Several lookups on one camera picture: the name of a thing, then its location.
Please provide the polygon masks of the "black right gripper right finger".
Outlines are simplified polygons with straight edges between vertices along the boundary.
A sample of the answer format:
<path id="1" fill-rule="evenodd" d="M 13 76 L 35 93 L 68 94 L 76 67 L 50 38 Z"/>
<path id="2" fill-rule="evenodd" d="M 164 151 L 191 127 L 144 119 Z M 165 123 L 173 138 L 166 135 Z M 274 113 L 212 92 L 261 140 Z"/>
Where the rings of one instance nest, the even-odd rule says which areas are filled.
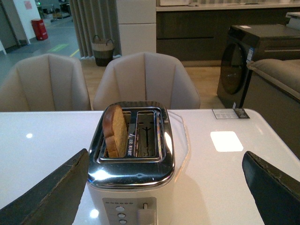
<path id="1" fill-rule="evenodd" d="M 300 182 L 256 154 L 242 160 L 247 186 L 266 225 L 300 223 Z"/>

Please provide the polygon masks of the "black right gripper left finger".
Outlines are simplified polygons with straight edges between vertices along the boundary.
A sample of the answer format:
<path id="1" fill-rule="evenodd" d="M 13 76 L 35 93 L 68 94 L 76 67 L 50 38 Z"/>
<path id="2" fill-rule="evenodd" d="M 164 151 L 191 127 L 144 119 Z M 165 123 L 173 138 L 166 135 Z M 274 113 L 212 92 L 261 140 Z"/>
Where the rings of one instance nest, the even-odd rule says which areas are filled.
<path id="1" fill-rule="evenodd" d="M 33 188 L 0 210 L 2 225 L 73 224 L 88 178 L 89 154 L 80 150 Z"/>

